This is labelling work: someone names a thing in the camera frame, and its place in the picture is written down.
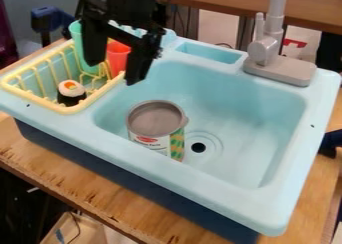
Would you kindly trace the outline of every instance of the light blue sink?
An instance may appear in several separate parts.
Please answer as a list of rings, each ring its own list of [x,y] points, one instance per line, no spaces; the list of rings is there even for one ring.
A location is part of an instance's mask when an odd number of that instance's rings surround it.
[[[147,79],[124,82],[74,115],[0,90],[19,120],[266,235],[284,232],[315,158],[340,85],[317,70],[307,88],[241,70],[246,54],[176,39]],[[144,100],[183,108],[183,163],[127,140],[125,117]],[[205,151],[195,152],[201,143]]]

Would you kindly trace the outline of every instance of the yellow dish rack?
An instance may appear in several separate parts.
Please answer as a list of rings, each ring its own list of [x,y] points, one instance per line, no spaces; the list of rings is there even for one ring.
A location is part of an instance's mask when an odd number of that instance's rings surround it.
[[[124,78],[124,72],[112,78],[108,62],[99,65],[95,74],[81,69],[74,42],[66,41],[32,62],[18,67],[2,78],[1,87],[24,99],[61,114],[79,112]],[[57,103],[58,84],[64,80],[76,80],[86,88],[87,98],[77,105],[66,107]]]

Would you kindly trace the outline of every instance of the teal cup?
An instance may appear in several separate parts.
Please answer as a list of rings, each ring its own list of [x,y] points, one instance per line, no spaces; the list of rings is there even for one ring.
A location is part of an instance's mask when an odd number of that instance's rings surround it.
[[[89,66],[87,62],[84,60],[82,32],[81,32],[80,22],[75,21],[72,24],[70,24],[69,31],[70,31],[72,39],[74,40],[77,57],[79,59],[82,70],[87,73],[97,73],[99,71],[99,66],[98,65]]]

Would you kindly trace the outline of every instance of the can lid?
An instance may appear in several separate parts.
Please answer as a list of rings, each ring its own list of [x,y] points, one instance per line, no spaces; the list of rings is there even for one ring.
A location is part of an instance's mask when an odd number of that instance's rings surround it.
[[[136,135],[161,137],[184,127],[186,117],[176,104],[163,100],[142,102],[127,117],[128,129]]]

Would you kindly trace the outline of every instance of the sink drain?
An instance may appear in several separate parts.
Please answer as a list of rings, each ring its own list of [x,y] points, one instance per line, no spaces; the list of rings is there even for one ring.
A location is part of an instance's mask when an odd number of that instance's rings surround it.
[[[206,148],[207,147],[203,143],[194,143],[191,146],[191,150],[193,150],[194,152],[197,152],[197,153],[204,152]]]
[[[183,163],[193,167],[201,167],[209,160],[218,158],[223,152],[219,138],[206,131],[185,133],[185,156]]]

